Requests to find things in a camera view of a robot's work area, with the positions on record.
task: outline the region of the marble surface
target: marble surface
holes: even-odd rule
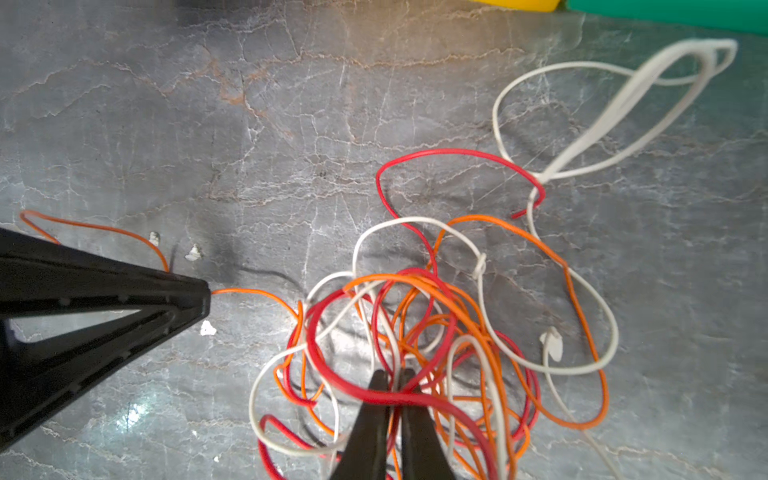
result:
[[[515,76],[574,59],[637,66],[672,41],[726,35],[459,0],[27,0],[3,2],[0,25],[0,226],[25,230],[15,215],[33,208],[157,231],[174,271],[292,302],[346,268],[357,234],[389,218],[373,183],[384,161],[427,147],[496,152],[491,106]],[[768,478],[768,40],[737,37],[736,63],[661,138],[616,168],[555,181],[538,211],[545,240],[620,323],[611,410],[594,434],[627,478]],[[502,112],[511,154],[543,168],[620,85],[567,71],[512,92]],[[681,93],[654,90],[577,162],[628,144]],[[399,167],[384,184],[401,212],[443,220],[506,216],[528,192],[520,177],[459,157]],[[157,266],[130,239],[51,231]],[[489,253],[497,327],[537,356],[539,333],[555,324],[565,362],[583,360],[557,269],[498,230],[466,231]],[[194,243],[204,257],[190,262]],[[409,232],[388,230],[363,265],[424,258]],[[446,250],[449,278],[466,283],[471,268],[464,250]],[[606,323],[585,308],[604,348]],[[290,322],[245,296],[217,298],[209,320],[215,336],[185,332],[2,453],[0,478],[267,478],[247,392]],[[336,337],[339,371],[367,376],[361,355],[355,332]],[[557,383],[580,418],[594,414],[595,376]],[[307,425],[278,398],[266,389],[260,411]],[[289,478],[319,477],[314,460],[275,458]],[[542,420],[519,478],[609,474],[576,433]]]

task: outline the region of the wire bundle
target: wire bundle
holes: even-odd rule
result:
[[[310,290],[303,302],[297,302],[295,309],[278,296],[263,290],[225,288],[213,291],[214,295],[248,293],[269,297],[278,302],[294,322],[286,349],[263,365],[252,385],[248,402],[250,423],[259,439],[260,457],[270,477],[276,480],[283,479],[283,474],[270,457],[269,449],[293,456],[319,455],[329,459],[331,465],[339,458],[339,451],[343,450],[346,441],[345,435],[341,432],[341,414],[336,396],[337,392],[342,392],[347,396],[378,405],[429,407],[435,418],[435,428],[439,436],[445,441],[447,455],[455,458],[474,478],[491,480],[514,478],[517,461],[528,448],[531,441],[531,430],[540,413],[558,425],[582,431],[586,440],[594,447],[613,475],[616,478],[622,478],[621,472],[608,458],[604,449],[588,433],[589,429],[599,425],[607,415],[609,393],[603,368],[611,361],[617,351],[617,322],[610,307],[597,290],[574,272],[562,257],[541,241],[533,222],[533,210],[539,207],[545,199],[543,185],[549,181],[598,171],[637,153],[693,102],[712,77],[730,65],[735,58],[736,51],[737,43],[733,40],[687,40],[660,51],[637,71],[599,62],[568,62],[531,71],[509,84],[494,104],[492,110],[493,131],[502,157],[478,151],[445,148],[416,152],[383,165],[376,173],[376,188],[385,208],[391,213],[394,220],[375,225],[363,233],[355,245],[350,270],[332,273],[322,279]],[[718,62],[719,52],[724,52],[720,62]],[[675,79],[660,78],[662,73],[674,62],[686,55],[693,55],[699,61],[700,70],[696,75]],[[537,74],[563,68],[601,68],[627,75],[630,79],[605,108],[603,114],[572,145],[559,154],[541,173],[529,173],[517,166],[505,149],[499,129],[498,110],[505,95],[516,85]],[[605,161],[588,167],[563,171],[574,158],[599,141],[621,121],[653,84],[663,86],[691,84],[691,87],[680,102],[656,126],[629,147]],[[400,218],[385,197],[381,185],[384,172],[398,164],[420,157],[444,154],[468,155],[494,161],[512,169],[528,180],[533,186],[528,198],[528,205],[526,209],[514,214],[512,218],[525,215],[530,233],[507,221],[485,215],[466,215],[455,218],[448,223],[428,217]],[[58,241],[33,224],[28,219],[29,216],[129,235],[151,247],[160,257],[164,269],[168,271],[168,265],[162,252],[155,245],[135,233],[113,227],[62,220],[31,210],[25,210],[20,214],[24,222],[54,242]],[[457,230],[464,223],[478,222],[500,227],[533,243],[562,268],[569,300],[584,330],[584,336],[593,359],[592,362],[581,366],[550,366],[550,351],[556,344],[561,343],[561,337],[554,328],[548,329],[542,335],[541,363],[526,359],[512,339],[493,328],[492,320],[485,308],[483,290],[487,256],[469,238]],[[416,226],[421,223],[437,226],[441,229],[434,244],[430,244],[424,233]],[[397,225],[403,225],[416,233],[429,254],[429,263],[426,266],[414,266],[397,273],[382,272],[360,275],[358,261],[365,239],[379,230]],[[475,268],[472,272],[468,272],[475,282],[475,296],[446,282],[439,276],[437,256],[446,235],[460,240],[475,256]],[[347,279],[346,285],[323,298],[317,298],[323,287],[337,279]],[[584,287],[587,293],[594,298],[610,327],[611,339],[606,351],[602,354],[598,352],[594,343],[589,324],[574,290],[574,282]],[[407,293],[402,295],[399,301],[393,301],[392,298],[395,296],[393,292],[398,291],[399,286],[405,286]],[[426,309],[420,319],[412,315],[417,308],[414,306],[415,301],[419,298],[426,301]],[[341,305],[340,310],[335,309],[337,303]],[[331,314],[331,310],[337,310],[335,315]],[[390,390],[388,392],[362,388],[344,379],[326,362],[326,356],[321,347],[323,340],[328,339],[334,329],[352,317],[357,318],[355,321],[362,322],[362,327],[366,332],[371,371],[376,369],[377,364],[379,364],[389,374]],[[434,333],[431,340],[426,338],[427,331]],[[294,361],[298,361],[299,356],[300,380],[295,386],[292,380],[292,371],[296,368]],[[480,365],[477,393],[474,395],[457,395],[455,371],[472,357],[476,357]],[[394,386],[399,384],[400,372],[409,363],[418,365],[418,373],[404,388],[395,389]],[[516,412],[509,405],[508,387],[504,384],[503,374],[503,367],[506,364],[511,365],[526,394],[525,404],[520,412]],[[312,388],[307,385],[310,368],[314,371],[314,375],[319,378],[319,383],[313,392],[310,391]],[[578,422],[557,393],[551,376],[577,376],[594,372],[600,376],[601,407],[592,420]],[[542,405],[537,373],[545,375],[553,398],[567,419],[556,416]],[[264,378],[269,374],[285,398],[304,408],[320,430],[330,437],[327,445],[318,446],[306,442],[274,415],[262,415],[259,418],[256,408],[257,396]],[[417,386],[428,395],[415,393],[414,389]],[[324,398],[324,392],[327,393],[333,407],[332,425],[328,425],[326,421],[321,419],[320,414],[316,411],[319,402]],[[482,413],[473,418],[467,413],[470,410]],[[399,417],[397,409],[395,409],[389,429],[388,448],[397,477],[400,476],[397,460],[398,421]],[[268,425],[274,427],[295,446],[288,446],[268,434],[266,431]]]

